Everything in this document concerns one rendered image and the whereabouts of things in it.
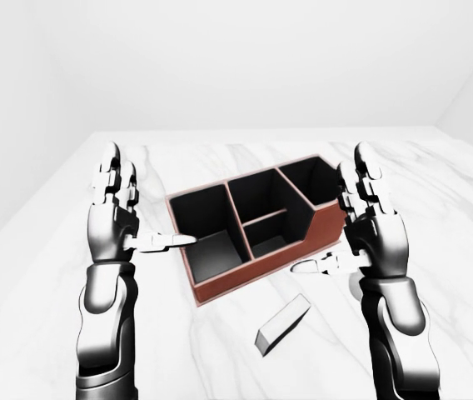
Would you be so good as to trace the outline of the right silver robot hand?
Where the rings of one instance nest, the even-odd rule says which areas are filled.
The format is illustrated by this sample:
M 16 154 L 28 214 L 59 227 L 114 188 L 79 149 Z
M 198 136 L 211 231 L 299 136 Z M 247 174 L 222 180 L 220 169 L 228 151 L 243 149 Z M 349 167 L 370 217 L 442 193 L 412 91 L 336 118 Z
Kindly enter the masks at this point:
M 338 202 L 346 213 L 344 233 L 350 251 L 329 252 L 291 265 L 293 273 L 352 273 L 360 268 L 369 278 L 402 278 L 406 275 L 409 246 L 401 215 L 391 201 L 391 191 L 367 142 L 354 151 L 355 163 L 337 167 Z

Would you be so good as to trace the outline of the white book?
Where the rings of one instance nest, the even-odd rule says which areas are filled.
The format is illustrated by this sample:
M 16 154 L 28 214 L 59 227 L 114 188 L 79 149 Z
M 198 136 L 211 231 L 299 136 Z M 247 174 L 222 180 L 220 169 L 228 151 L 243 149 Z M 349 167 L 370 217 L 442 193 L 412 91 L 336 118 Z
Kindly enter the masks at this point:
M 266 356 L 307 314 L 310 302 L 300 293 L 259 328 L 255 346 Z

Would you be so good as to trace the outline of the red-brown desk caddy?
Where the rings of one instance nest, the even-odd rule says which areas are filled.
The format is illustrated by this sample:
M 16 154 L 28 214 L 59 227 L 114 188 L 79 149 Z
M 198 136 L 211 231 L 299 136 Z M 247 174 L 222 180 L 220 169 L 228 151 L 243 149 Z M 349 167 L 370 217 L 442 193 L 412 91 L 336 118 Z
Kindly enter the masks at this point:
M 167 197 L 198 305 L 338 242 L 345 213 L 336 167 L 319 155 Z

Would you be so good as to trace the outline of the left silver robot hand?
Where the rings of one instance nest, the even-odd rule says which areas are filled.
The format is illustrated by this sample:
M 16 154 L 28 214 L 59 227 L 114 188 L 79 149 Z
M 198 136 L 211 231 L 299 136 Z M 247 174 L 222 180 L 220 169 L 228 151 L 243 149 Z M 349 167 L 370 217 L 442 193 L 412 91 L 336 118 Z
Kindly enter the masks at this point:
M 122 162 L 118 146 L 109 142 L 92 180 L 94 197 L 87 219 L 87 240 L 95 263 L 130 261 L 134 251 L 165 252 L 197 241 L 186 234 L 141 232 L 137 173 L 132 162 Z

